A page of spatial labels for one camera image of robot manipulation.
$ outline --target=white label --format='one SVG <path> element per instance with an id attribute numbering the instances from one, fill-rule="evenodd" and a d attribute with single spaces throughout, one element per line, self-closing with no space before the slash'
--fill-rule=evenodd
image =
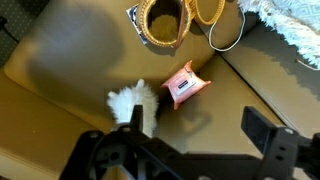
<path id="1" fill-rule="evenodd" d="M 148 44 L 149 41 L 147 40 L 147 38 L 142 34 L 142 32 L 139 30 L 137 23 L 136 23 L 136 11 L 138 8 L 138 4 L 134 5 L 133 7 L 131 7 L 130 9 L 127 9 L 126 12 L 129 16 L 129 19 L 133 25 L 133 27 L 136 29 L 140 40 L 142 41 L 143 45 Z"/>
<path id="2" fill-rule="evenodd" d="M 174 84 L 173 90 L 178 96 L 196 83 L 192 78 L 192 75 L 193 75 L 192 72 L 184 71 L 183 73 L 181 73 L 176 77 L 176 80 L 173 83 Z"/>

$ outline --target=basket handle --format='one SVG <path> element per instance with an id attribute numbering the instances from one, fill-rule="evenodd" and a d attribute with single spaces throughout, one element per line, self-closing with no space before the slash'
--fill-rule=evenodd
<path id="1" fill-rule="evenodd" d="M 182 43 L 182 36 L 184 32 L 184 26 L 185 26 L 185 18 L 186 18 L 186 4 L 185 0 L 181 0 L 181 16 L 180 16 L 180 25 L 179 25 L 179 31 L 178 31 L 178 37 L 176 42 L 173 44 L 174 48 L 178 48 Z"/>

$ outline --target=white cord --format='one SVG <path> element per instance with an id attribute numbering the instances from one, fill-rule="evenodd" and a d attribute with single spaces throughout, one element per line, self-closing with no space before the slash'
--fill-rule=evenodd
<path id="1" fill-rule="evenodd" d="M 311 67 L 311 66 L 309 66 L 309 65 L 306 65 L 305 63 L 303 63 L 303 62 L 300 61 L 299 59 L 297 59 L 297 62 L 300 63 L 301 65 L 303 65 L 303 66 L 305 66 L 305 67 L 313 70 L 313 71 L 320 71 L 320 69 L 316 69 L 316 68 L 313 68 L 313 67 Z"/>
<path id="2" fill-rule="evenodd" d="M 243 22 L 242 22 L 242 26 L 241 26 L 241 30 L 240 30 L 240 34 L 239 34 L 239 37 L 238 39 L 236 40 L 236 42 L 233 43 L 233 45 L 231 45 L 229 48 L 227 49 L 219 49 L 219 48 L 216 48 L 212 45 L 212 42 L 211 42 L 211 36 L 212 36 L 212 30 L 213 30 L 213 27 L 216 25 L 217 22 L 213 23 L 212 26 L 211 26 L 211 29 L 210 29 L 210 32 L 209 32 L 209 44 L 211 46 L 212 49 L 215 49 L 217 51 L 229 51 L 230 49 L 232 49 L 241 39 L 241 36 L 242 36 L 242 33 L 243 33 L 243 29 L 244 29 L 244 25 L 246 23 L 246 17 L 244 15 L 244 12 L 241 10 L 240 8 L 240 11 L 241 11 L 241 14 L 242 14 L 242 18 L 243 18 Z"/>

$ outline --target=woven basket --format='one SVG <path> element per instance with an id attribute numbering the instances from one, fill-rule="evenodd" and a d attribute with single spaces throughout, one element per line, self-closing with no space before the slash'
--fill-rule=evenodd
<path id="1" fill-rule="evenodd" d="M 213 10 L 212 18 L 204 20 L 197 0 L 141 0 L 136 23 L 152 44 L 179 47 L 189 32 L 193 19 L 205 25 L 213 24 L 219 19 L 225 0 L 216 1 L 217 7 Z"/>

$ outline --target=beige surface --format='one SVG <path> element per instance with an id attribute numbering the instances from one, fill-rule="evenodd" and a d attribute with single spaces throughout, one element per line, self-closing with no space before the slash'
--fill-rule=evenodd
<path id="1" fill-rule="evenodd" d="M 157 136 L 180 152 L 259 155 L 240 128 L 243 108 L 254 106 L 269 120 L 281 124 L 278 118 L 218 55 L 201 68 L 199 76 L 212 84 L 177 111 L 173 110 L 171 99 L 164 102 Z"/>
<path id="2" fill-rule="evenodd" d="M 8 79 L 0 69 L 0 174 L 57 179 L 79 135 L 94 129 Z"/>
<path id="3" fill-rule="evenodd" d="M 138 1 L 52 0 L 5 66 L 15 82 L 101 130 L 113 124 L 105 94 L 144 78 L 159 86 L 189 61 L 214 53 L 200 29 L 179 49 L 143 46 L 125 12 Z"/>
<path id="4" fill-rule="evenodd" d="M 237 0 L 226 0 L 223 12 L 210 37 L 214 47 L 227 48 L 238 38 L 243 21 L 237 2 Z M 243 33 L 252 29 L 257 24 L 258 20 L 256 15 L 247 13 Z M 211 26 L 199 25 L 206 36 L 209 37 Z"/>
<path id="5" fill-rule="evenodd" d="M 307 137 L 320 132 L 320 76 L 295 63 L 294 46 L 263 24 L 223 54 L 288 125 Z"/>

